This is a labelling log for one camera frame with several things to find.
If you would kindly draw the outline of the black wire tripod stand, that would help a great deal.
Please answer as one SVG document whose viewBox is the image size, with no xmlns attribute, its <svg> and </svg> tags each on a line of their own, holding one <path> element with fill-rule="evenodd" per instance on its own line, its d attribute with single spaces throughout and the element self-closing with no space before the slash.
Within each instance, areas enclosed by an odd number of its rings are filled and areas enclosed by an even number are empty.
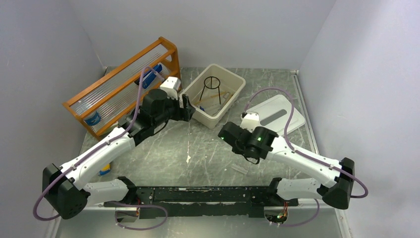
<svg viewBox="0 0 420 238">
<path fill-rule="evenodd" d="M 199 101 L 201 102 L 203 99 L 203 95 L 204 95 L 204 91 L 206 89 L 209 90 L 217 90 L 217 96 L 219 99 L 219 104 L 221 105 L 221 92 L 220 92 L 220 86 L 221 86 L 221 81 L 218 77 L 215 76 L 208 76 L 204 79 L 203 81 L 203 88 L 200 94 L 200 98 Z"/>
</svg>

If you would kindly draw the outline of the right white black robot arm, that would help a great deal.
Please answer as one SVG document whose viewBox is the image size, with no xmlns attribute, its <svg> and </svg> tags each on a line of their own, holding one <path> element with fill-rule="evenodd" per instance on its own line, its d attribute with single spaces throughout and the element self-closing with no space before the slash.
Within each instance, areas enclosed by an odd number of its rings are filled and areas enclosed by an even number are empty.
<svg viewBox="0 0 420 238">
<path fill-rule="evenodd" d="M 227 122 L 218 137 L 232 147 L 232 152 L 247 161 L 258 164 L 261 159 L 281 162 L 309 175 L 306 179 L 274 179 L 274 188 L 267 192 L 272 205 L 298 198 L 321 199 L 327 205 L 341 210 L 349 208 L 354 185 L 355 162 L 347 157 L 330 159 L 295 146 L 266 127 L 253 131 Z"/>
</svg>

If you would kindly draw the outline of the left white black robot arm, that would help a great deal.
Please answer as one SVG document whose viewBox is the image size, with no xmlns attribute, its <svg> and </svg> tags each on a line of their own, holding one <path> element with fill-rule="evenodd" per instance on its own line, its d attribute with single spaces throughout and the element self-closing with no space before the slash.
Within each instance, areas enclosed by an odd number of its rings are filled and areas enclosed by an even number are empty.
<svg viewBox="0 0 420 238">
<path fill-rule="evenodd" d="M 133 205 L 138 189 L 128 178 L 101 183 L 90 183 L 90 179 L 106 164 L 157 134 L 161 124 L 167 125 L 170 120 L 190 121 L 194 112 L 188 95 L 173 99 L 162 89 L 150 90 L 128 121 L 114 128 L 106 138 L 61 166 L 45 167 L 42 197 L 65 220 L 91 204 L 115 201 Z"/>
</svg>

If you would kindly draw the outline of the beige plastic bin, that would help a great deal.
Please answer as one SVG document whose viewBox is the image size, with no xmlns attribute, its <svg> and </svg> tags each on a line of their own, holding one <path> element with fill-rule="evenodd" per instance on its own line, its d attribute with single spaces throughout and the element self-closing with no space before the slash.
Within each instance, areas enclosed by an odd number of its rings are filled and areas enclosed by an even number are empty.
<svg viewBox="0 0 420 238">
<path fill-rule="evenodd" d="M 210 64 L 185 89 L 196 109 L 193 119 L 208 128 L 214 128 L 245 87 L 243 77 L 218 64 Z"/>
</svg>

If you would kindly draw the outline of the metal crucible tongs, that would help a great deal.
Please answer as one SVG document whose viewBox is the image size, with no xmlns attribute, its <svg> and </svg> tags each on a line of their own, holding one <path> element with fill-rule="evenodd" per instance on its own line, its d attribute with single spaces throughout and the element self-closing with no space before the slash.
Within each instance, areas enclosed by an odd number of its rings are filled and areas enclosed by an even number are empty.
<svg viewBox="0 0 420 238">
<path fill-rule="evenodd" d="M 220 93 L 220 105 L 225 105 L 233 96 L 231 92 L 221 92 Z"/>
</svg>

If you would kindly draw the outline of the tan rubber tubing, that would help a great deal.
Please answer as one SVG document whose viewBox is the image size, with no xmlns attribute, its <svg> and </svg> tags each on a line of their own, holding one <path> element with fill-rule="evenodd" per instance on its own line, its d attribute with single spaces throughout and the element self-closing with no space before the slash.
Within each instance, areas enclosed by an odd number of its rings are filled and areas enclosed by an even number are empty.
<svg viewBox="0 0 420 238">
<path fill-rule="evenodd" d="M 204 99 L 200 99 L 200 100 L 196 101 L 196 102 L 194 103 L 194 105 L 195 105 L 195 106 L 197 106 L 197 105 L 199 105 L 200 103 L 202 103 L 202 102 L 204 102 L 204 101 L 211 100 L 211 99 L 214 99 L 214 98 L 216 98 L 216 99 L 221 99 L 221 96 L 223 96 L 223 95 L 224 95 L 224 94 L 226 94 L 226 93 L 227 93 L 227 92 L 221 92 L 220 94 L 216 94 L 216 95 L 212 95 L 212 96 L 206 97 L 206 98 L 204 98 Z"/>
</svg>

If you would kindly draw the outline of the white bin lid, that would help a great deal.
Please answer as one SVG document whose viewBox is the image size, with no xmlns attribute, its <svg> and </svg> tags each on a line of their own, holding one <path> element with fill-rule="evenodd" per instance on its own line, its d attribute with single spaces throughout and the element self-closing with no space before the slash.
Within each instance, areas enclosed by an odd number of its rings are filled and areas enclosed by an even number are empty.
<svg viewBox="0 0 420 238">
<path fill-rule="evenodd" d="M 284 136 L 284 128 L 290 117 L 291 109 L 292 105 L 285 96 L 276 95 L 247 109 L 246 112 L 258 113 L 260 126 Z"/>
</svg>

